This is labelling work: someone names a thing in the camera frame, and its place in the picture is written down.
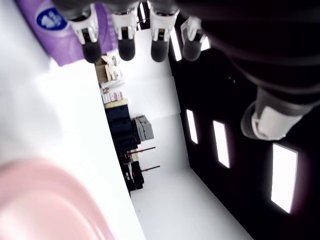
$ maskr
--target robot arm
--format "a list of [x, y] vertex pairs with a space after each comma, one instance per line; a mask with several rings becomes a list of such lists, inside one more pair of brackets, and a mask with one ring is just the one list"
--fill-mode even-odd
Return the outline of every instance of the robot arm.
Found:
[[[94, 1], [53, 2], [70, 21], [82, 44], [85, 59], [90, 63], [97, 62], [101, 49]], [[139, 2], [100, 2], [112, 13], [120, 57], [131, 60], [135, 55]], [[304, 115], [320, 104], [319, 80], [314, 80], [320, 78], [320, 3], [303, 0], [258, 2], [150, 1], [151, 56], [154, 61], [162, 62], [168, 55], [170, 32], [181, 9], [190, 16], [183, 57], [195, 61], [208, 36], [211, 45], [223, 51], [258, 87], [256, 101], [247, 108], [241, 121], [243, 134], [252, 139], [271, 141], [286, 136]]]

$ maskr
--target black wall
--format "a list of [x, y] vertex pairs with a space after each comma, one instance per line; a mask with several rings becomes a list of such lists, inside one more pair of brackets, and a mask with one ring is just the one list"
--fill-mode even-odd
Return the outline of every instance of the black wall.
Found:
[[[177, 35], [182, 49], [180, 25]], [[320, 227], [320, 108], [305, 116], [280, 145], [298, 152], [292, 213], [271, 201], [272, 144], [243, 136], [240, 121], [256, 99], [256, 86], [216, 49], [195, 62], [169, 61], [181, 107], [191, 168], [255, 240], [318, 239]], [[198, 144], [190, 139], [186, 109], [193, 111]], [[225, 124], [230, 169], [218, 162], [212, 121]]]

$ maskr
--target robotic finger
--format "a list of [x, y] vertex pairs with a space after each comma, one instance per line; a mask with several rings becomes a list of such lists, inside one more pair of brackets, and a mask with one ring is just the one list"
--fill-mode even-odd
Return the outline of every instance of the robotic finger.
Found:
[[96, 9], [91, 1], [80, 1], [77, 4], [67, 4], [63, 0], [53, 0], [59, 12], [68, 19], [77, 35], [84, 58], [89, 63], [96, 63], [101, 57], [99, 42], [99, 26]]
[[200, 18], [190, 16], [186, 24], [187, 38], [184, 41], [182, 55], [188, 61], [195, 61], [200, 57], [201, 46], [206, 35], [202, 30]]
[[130, 61], [136, 54], [135, 32], [137, 27], [138, 1], [104, 1], [112, 12], [112, 21], [118, 35], [119, 55], [124, 61]]
[[168, 55], [170, 33], [179, 13], [172, 1], [151, 1], [151, 57], [156, 62], [162, 62]]

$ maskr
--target white wall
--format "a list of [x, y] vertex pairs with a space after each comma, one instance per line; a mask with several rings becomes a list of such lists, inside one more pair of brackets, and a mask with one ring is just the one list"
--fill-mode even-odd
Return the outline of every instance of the white wall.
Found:
[[131, 200], [147, 240], [252, 240], [190, 168], [144, 180]]
[[116, 240], [144, 240], [94, 65], [82, 60], [59, 68], [15, 1], [0, 0], [0, 32], [0, 165], [34, 158], [54, 162], [86, 187]]
[[160, 165], [160, 168], [145, 172], [153, 178], [162, 178], [171, 172], [189, 168], [188, 154], [181, 118], [179, 114], [150, 121], [154, 139], [143, 141], [138, 149], [156, 147], [156, 149], [139, 153], [142, 169]]
[[190, 169], [175, 82], [166, 59], [150, 55], [150, 30], [136, 33], [136, 55], [120, 66], [131, 117], [146, 115], [154, 139], [139, 145], [143, 189], [131, 200], [147, 240], [251, 240]]
[[135, 56], [121, 61], [124, 95], [129, 100], [132, 118], [146, 115], [149, 121], [180, 113], [179, 101], [169, 60], [155, 62], [151, 58], [151, 31], [135, 34]]

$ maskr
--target logo on purple package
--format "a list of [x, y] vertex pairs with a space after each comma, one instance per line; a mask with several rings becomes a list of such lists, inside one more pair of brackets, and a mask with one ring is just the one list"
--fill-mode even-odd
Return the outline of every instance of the logo on purple package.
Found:
[[55, 7], [41, 11], [36, 17], [36, 23], [42, 29], [49, 31], [61, 31], [68, 26], [68, 22]]

